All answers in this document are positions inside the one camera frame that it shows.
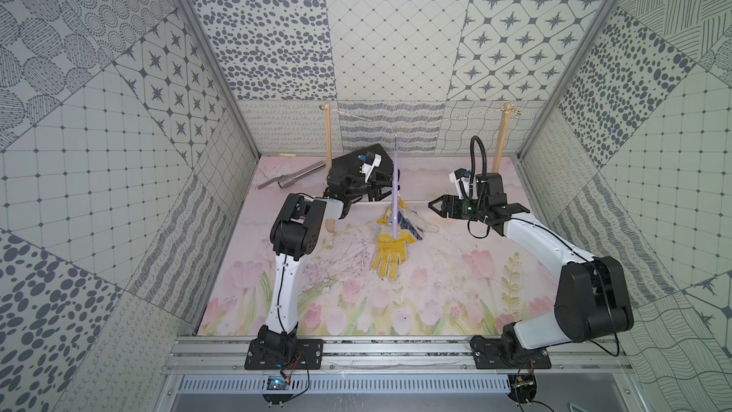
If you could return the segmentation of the purple wavy clothes hanger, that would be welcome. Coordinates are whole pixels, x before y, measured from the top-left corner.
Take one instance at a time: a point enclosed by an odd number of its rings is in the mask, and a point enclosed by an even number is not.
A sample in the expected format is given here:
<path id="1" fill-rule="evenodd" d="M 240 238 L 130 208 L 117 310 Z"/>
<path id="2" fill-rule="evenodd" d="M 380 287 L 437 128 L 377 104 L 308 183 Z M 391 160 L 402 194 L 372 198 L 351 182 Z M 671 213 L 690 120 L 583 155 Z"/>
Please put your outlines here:
<path id="1" fill-rule="evenodd" d="M 398 221 L 398 180 L 400 179 L 400 171 L 398 171 L 398 131 L 394 131 L 394 152 L 392 155 L 393 171 L 392 171 L 392 237 L 398 240 L 400 234 L 400 222 Z"/>

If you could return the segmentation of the yellow dotted work glove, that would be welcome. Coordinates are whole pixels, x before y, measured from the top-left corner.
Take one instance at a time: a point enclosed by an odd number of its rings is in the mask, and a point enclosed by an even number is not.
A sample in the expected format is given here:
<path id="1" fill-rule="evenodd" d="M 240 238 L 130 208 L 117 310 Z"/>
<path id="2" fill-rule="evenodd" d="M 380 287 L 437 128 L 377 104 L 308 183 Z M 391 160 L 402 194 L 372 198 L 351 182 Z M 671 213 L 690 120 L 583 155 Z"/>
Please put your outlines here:
<path id="1" fill-rule="evenodd" d="M 400 232 L 396 238 L 387 234 L 379 234 L 371 268 L 380 278 L 395 280 L 398 277 L 400 265 L 407 259 L 407 246 L 415 242 L 415 238 L 408 232 Z"/>

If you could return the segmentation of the blue dotted glove with logo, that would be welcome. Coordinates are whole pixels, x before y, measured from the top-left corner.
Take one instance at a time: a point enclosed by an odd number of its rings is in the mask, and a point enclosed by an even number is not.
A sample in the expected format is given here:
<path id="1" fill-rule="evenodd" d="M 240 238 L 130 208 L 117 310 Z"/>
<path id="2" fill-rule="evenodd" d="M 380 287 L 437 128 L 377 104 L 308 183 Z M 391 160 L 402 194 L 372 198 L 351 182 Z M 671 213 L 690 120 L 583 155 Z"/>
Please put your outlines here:
<path id="1" fill-rule="evenodd" d="M 382 226 L 392 226 L 393 224 L 393 217 L 391 215 L 392 212 L 392 206 L 389 206 L 386 211 L 384 212 L 384 215 L 377 221 L 379 225 Z M 407 217 L 409 213 L 412 213 L 413 215 L 417 215 L 417 212 L 410 209 L 407 204 L 403 201 L 403 199 L 399 196 L 398 197 L 398 225 L 400 225 L 400 230 L 402 231 L 408 231 L 415 240 L 423 240 L 424 239 L 424 229 L 420 227 L 419 225 L 416 225 Z"/>

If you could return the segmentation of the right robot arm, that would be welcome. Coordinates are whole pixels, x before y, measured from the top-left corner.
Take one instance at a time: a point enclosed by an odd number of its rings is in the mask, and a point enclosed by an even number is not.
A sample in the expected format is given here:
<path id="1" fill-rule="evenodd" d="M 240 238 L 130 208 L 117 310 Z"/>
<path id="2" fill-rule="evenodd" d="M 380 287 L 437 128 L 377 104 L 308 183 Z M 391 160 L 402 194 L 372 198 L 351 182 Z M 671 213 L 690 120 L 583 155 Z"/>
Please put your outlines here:
<path id="1" fill-rule="evenodd" d="M 443 195 L 428 207 L 443 219 L 479 222 L 515 242 L 558 281 L 551 310 L 504 326 L 499 356 L 516 365 L 555 345 L 617 336 L 634 326 L 623 265 L 565 240 L 519 203 L 510 203 L 499 174 L 456 179 L 457 194 Z"/>

